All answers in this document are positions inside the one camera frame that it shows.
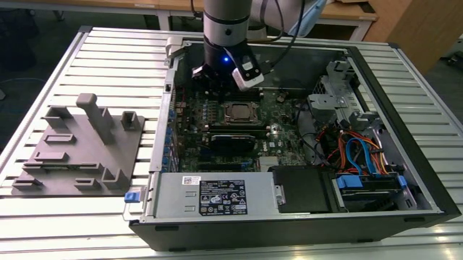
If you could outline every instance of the power supply label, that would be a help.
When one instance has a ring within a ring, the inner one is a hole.
[[[244,180],[200,181],[199,209],[203,216],[245,215]]]

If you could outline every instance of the motherboard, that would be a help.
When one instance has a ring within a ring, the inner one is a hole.
[[[267,171],[260,161],[305,165],[295,114],[301,100],[255,89],[217,98],[180,88],[176,95],[179,170]]]

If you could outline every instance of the wooden table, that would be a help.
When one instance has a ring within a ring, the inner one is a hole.
[[[156,15],[165,31],[171,30],[172,16],[192,17],[189,0],[0,0],[0,7]],[[195,0],[195,8],[203,10],[203,0]],[[376,20],[377,15],[365,13],[357,4],[335,2],[327,5],[316,23],[355,27],[349,39],[361,41]]]

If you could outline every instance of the label sticker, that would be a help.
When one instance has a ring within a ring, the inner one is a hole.
[[[201,181],[200,176],[184,176],[181,180],[183,185],[199,185]]]
[[[145,7],[145,8],[155,8],[153,4],[133,4],[135,7]]]
[[[359,19],[360,20],[376,20],[375,17],[367,17],[367,16],[360,16]]]
[[[200,181],[200,215],[245,215],[244,180]]]

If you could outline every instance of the blue latch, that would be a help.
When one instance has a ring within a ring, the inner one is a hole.
[[[407,187],[407,180],[405,180],[405,177],[403,177],[401,175],[397,177],[397,180],[399,180],[399,184],[400,184],[400,187],[404,188]]]
[[[163,164],[163,165],[167,165],[167,164],[168,164],[168,158],[167,158],[167,157],[163,157],[163,158],[161,158],[161,164]]]
[[[140,192],[127,192],[124,201],[125,203],[140,203]]]
[[[172,138],[171,137],[167,137],[165,138],[165,141],[164,141],[164,145],[171,145],[171,143],[172,143]]]
[[[171,127],[167,127],[165,135],[167,135],[167,136],[172,135],[172,128],[171,128]]]
[[[175,111],[169,110],[168,111],[168,120],[172,121],[175,119],[175,116],[176,116]]]
[[[336,183],[340,189],[363,187],[359,175],[343,175],[336,179]]]

